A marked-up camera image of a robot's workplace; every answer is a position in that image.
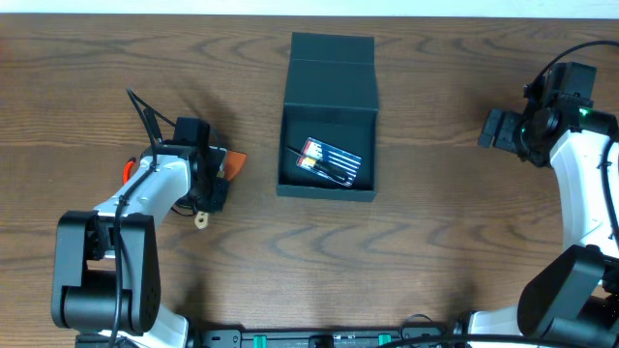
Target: wire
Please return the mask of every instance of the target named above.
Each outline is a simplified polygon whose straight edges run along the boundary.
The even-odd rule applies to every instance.
[[[608,217],[610,218],[610,226],[612,228],[612,236],[614,236],[615,243],[619,247],[619,222],[617,221],[617,215],[615,214],[615,206],[612,203],[612,194],[610,192],[610,181],[608,180],[608,167],[611,165],[609,160],[610,149],[615,143],[618,133],[614,133],[602,151],[602,163],[598,166],[602,172],[602,189],[604,191],[604,199],[606,201],[606,209],[608,210]]]
[[[137,114],[139,115],[142,123],[144,124],[144,128],[148,133],[148,138],[151,142],[151,152],[153,155],[153,160],[149,168],[142,174],[137,180],[125,191],[125,193],[121,194],[118,197],[118,206],[116,207],[116,212],[114,214],[114,222],[113,226],[113,236],[114,236],[114,264],[116,267],[116,303],[114,308],[114,323],[112,324],[111,334],[109,336],[109,341],[107,342],[107,348],[114,347],[116,344],[116,337],[118,336],[118,331],[120,329],[120,320],[123,309],[123,256],[122,256],[122,237],[120,235],[120,217],[123,214],[123,209],[127,206],[127,202],[129,198],[139,187],[139,185],[146,180],[146,178],[151,175],[157,168],[157,149],[155,147],[155,137],[153,135],[153,131],[151,130],[148,122],[146,121],[146,117],[144,113],[140,109],[137,101],[135,100],[135,95],[133,94],[131,88],[127,88],[127,94],[131,99],[133,106],[137,110]]]
[[[529,338],[520,335],[511,334],[454,334],[454,335],[435,335],[421,336],[410,339],[392,341],[390,343],[379,346],[380,348],[396,348],[413,344],[422,343],[465,343],[465,342],[488,342],[488,343],[513,343],[513,344],[531,344],[543,347],[555,348],[584,348],[584,346],[575,345],[572,343],[563,343],[551,341],[541,338]]]
[[[174,212],[174,213],[176,213],[176,214],[180,215],[181,217],[187,217],[187,218],[192,218],[192,217],[195,217],[195,215],[197,214],[197,211],[196,211],[196,210],[193,210],[193,213],[192,213],[192,214],[183,214],[183,213],[181,213],[181,212],[177,211],[177,210],[176,210],[176,208],[174,208],[174,207],[170,208],[170,210],[171,210],[172,212]]]
[[[153,113],[155,113],[155,115],[159,118],[161,118],[162,120],[166,121],[170,126],[176,128],[176,124],[173,121],[170,121],[170,119],[168,119],[167,117],[163,116],[160,114],[159,111],[155,110],[153,107],[151,107],[151,105],[147,104],[146,101],[143,101],[140,97],[133,95],[135,97],[135,99],[141,103],[142,105],[144,105],[144,107],[149,108],[151,110],[153,110]]]
[[[575,45],[574,47],[566,50],[565,52],[559,54],[558,56],[556,56],[553,60],[550,61],[550,63],[548,63],[540,73],[538,73],[538,75],[535,77],[535,79],[533,80],[533,82],[531,83],[531,86],[535,86],[537,85],[540,80],[542,79],[542,77],[544,76],[545,72],[548,71],[548,69],[552,68],[552,66],[554,65],[554,63],[558,62],[559,59],[567,56],[568,54],[577,51],[581,48],[584,47],[589,47],[592,45],[599,45],[599,44],[605,44],[605,45],[614,45],[614,46],[618,46],[619,47],[619,42],[616,41],[610,41],[610,40],[600,40],[600,41],[594,41],[594,42],[590,42],[590,43],[581,43],[579,45]]]

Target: wood grain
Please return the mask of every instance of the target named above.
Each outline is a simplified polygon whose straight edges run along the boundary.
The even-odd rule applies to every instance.
[[[381,110],[371,204],[276,197],[290,33],[376,38]],[[551,170],[476,146],[493,107],[558,52],[619,22],[174,15],[0,16],[0,346],[68,346],[49,316],[55,226],[119,188],[147,138],[130,85],[163,114],[212,123],[249,159],[225,211],[158,233],[163,302],[200,323],[387,326],[517,302],[561,249]],[[618,113],[618,53],[594,100]]]

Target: open box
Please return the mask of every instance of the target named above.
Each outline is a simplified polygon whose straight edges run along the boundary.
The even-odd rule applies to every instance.
[[[378,89],[374,38],[293,33],[283,102],[277,193],[371,201],[376,196]],[[297,166],[286,146],[308,137],[362,158],[350,188]]]

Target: black cable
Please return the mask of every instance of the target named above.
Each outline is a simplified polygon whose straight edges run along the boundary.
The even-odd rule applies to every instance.
[[[529,338],[520,335],[512,334],[454,334],[454,335],[435,335],[421,336],[390,343],[379,346],[380,348],[396,348],[422,343],[465,343],[465,342],[488,342],[488,343],[513,343],[513,344],[531,344],[542,347],[555,348],[584,348],[583,346],[551,341],[541,338]]]
[[[610,149],[615,143],[617,133],[613,134],[602,151],[602,163],[600,163],[600,171],[602,172],[602,189],[604,191],[604,199],[606,201],[606,209],[608,210],[608,218],[610,218],[610,226],[612,228],[612,236],[614,236],[615,243],[619,247],[619,222],[617,221],[617,215],[615,214],[615,206],[612,203],[612,194],[610,192],[610,181],[608,180],[608,167],[611,165]]]
[[[129,95],[129,99],[132,101],[133,106],[135,107],[135,110],[137,110],[137,114],[139,115],[139,118],[142,120],[142,123],[144,124],[144,128],[146,129],[146,132],[148,133],[148,140],[150,140],[151,142],[151,152],[153,153],[152,154],[153,162],[151,163],[151,165],[157,166],[157,153],[156,153],[157,145],[155,143],[155,135],[153,135],[153,130],[151,129],[151,126],[148,124],[148,121],[146,121],[146,116],[144,116],[142,109],[137,104],[135,94],[132,92],[132,89],[129,87],[127,87],[127,94]]]
[[[120,217],[123,214],[123,209],[125,209],[125,207],[127,206],[127,202],[129,201],[129,198],[131,197],[135,189],[137,189],[137,187],[139,187],[139,185],[142,182],[144,182],[144,180],[146,180],[146,178],[148,178],[148,176],[151,175],[151,173],[155,171],[155,168],[157,168],[157,151],[155,147],[156,146],[155,136],[153,135],[153,131],[148,125],[148,122],[146,121],[146,117],[144,116],[144,113],[140,109],[139,105],[137,104],[137,101],[135,100],[135,95],[133,94],[131,88],[129,87],[127,88],[127,94],[129,95],[129,98],[131,99],[133,106],[137,110],[137,114],[142,120],[142,123],[144,124],[144,128],[146,129],[146,132],[148,133],[148,138],[151,142],[151,152],[153,155],[153,160],[151,161],[151,164],[149,168],[146,170],[146,172],[142,174],[142,176],[137,178],[137,180],[129,188],[127,188],[124,194],[121,194],[121,196],[118,197],[118,206],[116,207],[116,212],[114,214],[114,222],[112,224],[113,236],[114,236],[114,258],[115,258],[114,264],[116,267],[116,303],[115,303],[115,308],[114,308],[114,322],[112,324],[112,330],[109,336],[109,341],[107,342],[108,348],[112,348],[114,347],[114,344],[116,344],[116,337],[118,336],[118,331],[120,329],[120,317],[121,317],[122,309],[123,309],[123,259],[122,259],[123,240],[120,235]]]
[[[172,212],[174,212],[174,213],[176,213],[176,214],[180,215],[181,217],[186,217],[186,218],[192,218],[192,217],[195,217],[195,215],[197,214],[197,212],[196,212],[196,211],[193,211],[193,213],[192,213],[192,214],[183,214],[183,213],[181,213],[181,212],[177,211],[177,210],[176,210],[176,208],[174,208],[174,207],[170,208],[170,210],[171,210]]]
[[[535,79],[533,80],[533,83],[531,83],[531,86],[535,86],[537,85],[540,80],[542,79],[542,77],[544,76],[545,72],[548,71],[548,69],[552,68],[552,66],[554,65],[554,63],[558,62],[559,59],[567,56],[568,54],[577,51],[581,48],[584,47],[589,47],[592,45],[599,45],[599,44],[605,44],[605,45],[614,45],[614,46],[618,46],[619,47],[619,42],[616,41],[610,41],[610,40],[600,40],[600,41],[594,41],[594,42],[590,42],[590,43],[581,43],[579,45],[575,45],[574,47],[566,50],[565,52],[559,54],[558,56],[556,56],[553,60],[550,61],[550,63],[548,63],[543,69],[542,71],[535,77]]]
[[[149,108],[149,109],[153,110],[153,113],[154,113],[157,117],[159,117],[159,118],[161,118],[162,120],[166,121],[166,122],[167,122],[170,126],[172,126],[172,127],[176,128],[176,124],[175,124],[173,121],[170,121],[170,119],[168,119],[167,117],[165,117],[165,116],[161,115],[159,111],[155,110],[153,107],[151,107],[151,105],[147,104],[147,103],[146,103],[146,101],[143,101],[140,97],[138,97],[138,96],[136,96],[136,95],[133,95],[133,96],[135,97],[135,99],[136,99],[139,103],[141,103],[142,105],[144,105],[144,107],[146,107],[146,108]]]

